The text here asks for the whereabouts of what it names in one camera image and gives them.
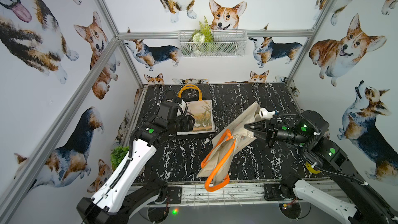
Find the cream bag orange handles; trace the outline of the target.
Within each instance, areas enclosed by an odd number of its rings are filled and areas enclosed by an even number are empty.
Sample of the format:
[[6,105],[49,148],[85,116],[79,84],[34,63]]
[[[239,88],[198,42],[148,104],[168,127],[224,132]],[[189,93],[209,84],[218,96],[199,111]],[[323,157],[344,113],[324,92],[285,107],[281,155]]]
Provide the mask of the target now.
[[211,140],[213,148],[201,162],[197,174],[198,178],[206,178],[206,191],[218,191],[230,182],[229,170],[234,156],[256,139],[244,125],[261,120],[259,111],[258,102],[252,103]]

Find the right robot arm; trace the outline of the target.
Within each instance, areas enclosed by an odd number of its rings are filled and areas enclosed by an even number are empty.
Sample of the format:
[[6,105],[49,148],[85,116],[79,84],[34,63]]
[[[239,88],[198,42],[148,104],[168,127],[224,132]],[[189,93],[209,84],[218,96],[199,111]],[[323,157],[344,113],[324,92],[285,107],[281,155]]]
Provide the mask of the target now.
[[281,114],[247,123],[244,128],[269,148],[276,142],[297,148],[309,168],[327,174],[351,202],[315,188],[296,174],[282,179],[278,187],[267,186],[265,200],[304,200],[342,224],[396,224],[397,211],[357,173],[346,153],[324,137],[329,123],[315,111],[290,116],[299,118],[295,126],[285,124]]

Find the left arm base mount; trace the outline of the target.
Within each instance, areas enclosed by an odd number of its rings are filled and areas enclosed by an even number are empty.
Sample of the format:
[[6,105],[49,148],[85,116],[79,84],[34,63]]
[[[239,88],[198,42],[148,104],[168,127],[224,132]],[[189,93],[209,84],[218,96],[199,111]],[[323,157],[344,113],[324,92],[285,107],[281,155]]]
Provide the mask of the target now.
[[180,204],[182,198],[182,187],[177,186],[165,186],[160,190],[158,198],[155,200],[155,204]]

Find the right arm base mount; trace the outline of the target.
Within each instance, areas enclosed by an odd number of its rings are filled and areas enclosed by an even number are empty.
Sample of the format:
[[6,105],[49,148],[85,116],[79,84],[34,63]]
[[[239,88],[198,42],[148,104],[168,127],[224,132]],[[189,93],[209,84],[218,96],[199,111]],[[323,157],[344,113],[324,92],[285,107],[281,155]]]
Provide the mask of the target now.
[[264,199],[266,201],[288,201],[295,199],[292,188],[282,184],[265,184]]

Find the cream bag yellow handles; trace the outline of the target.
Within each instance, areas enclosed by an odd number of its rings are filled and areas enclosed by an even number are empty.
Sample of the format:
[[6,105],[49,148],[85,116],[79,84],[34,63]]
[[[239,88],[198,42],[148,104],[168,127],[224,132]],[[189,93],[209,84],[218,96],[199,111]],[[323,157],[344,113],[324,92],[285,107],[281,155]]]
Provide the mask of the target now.
[[[194,90],[197,92],[198,99],[193,100],[191,98],[182,97],[182,94],[186,90]],[[188,107],[187,117],[191,116],[195,123],[190,131],[180,131],[177,135],[191,135],[191,134],[202,134],[202,133],[213,133],[215,132],[214,117],[212,114],[212,100],[203,99],[203,93],[201,89],[193,84],[187,84],[181,88],[178,92],[178,97],[184,100]]]

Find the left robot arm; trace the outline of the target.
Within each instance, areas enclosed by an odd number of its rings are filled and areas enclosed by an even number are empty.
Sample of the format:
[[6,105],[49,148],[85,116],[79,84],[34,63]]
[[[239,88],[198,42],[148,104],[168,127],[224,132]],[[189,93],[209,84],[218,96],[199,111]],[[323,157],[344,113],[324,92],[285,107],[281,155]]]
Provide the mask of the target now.
[[195,119],[188,114],[188,103],[174,90],[164,92],[168,93],[173,98],[161,97],[154,114],[131,133],[129,151],[105,185],[78,203],[77,211],[84,224],[126,224],[147,204],[166,201],[167,183],[158,178],[134,192],[129,190],[161,145],[180,132],[193,130]]

